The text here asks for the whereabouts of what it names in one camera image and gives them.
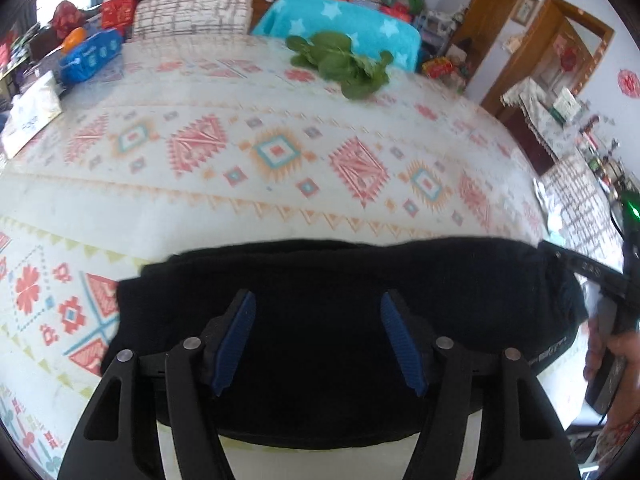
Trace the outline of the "person's right hand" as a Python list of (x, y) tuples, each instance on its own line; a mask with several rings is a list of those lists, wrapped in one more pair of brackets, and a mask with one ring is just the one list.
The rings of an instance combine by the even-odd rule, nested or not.
[(606, 416), (606, 429), (615, 429), (628, 424), (639, 411), (639, 334), (628, 332), (609, 336), (603, 342), (599, 333), (597, 318), (588, 320), (589, 340), (586, 364), (582, 374), (587, 382), (592, 382), (602, 365), (605, 350), (626, 360), (626, 370), (620, 380), (615, 399)]

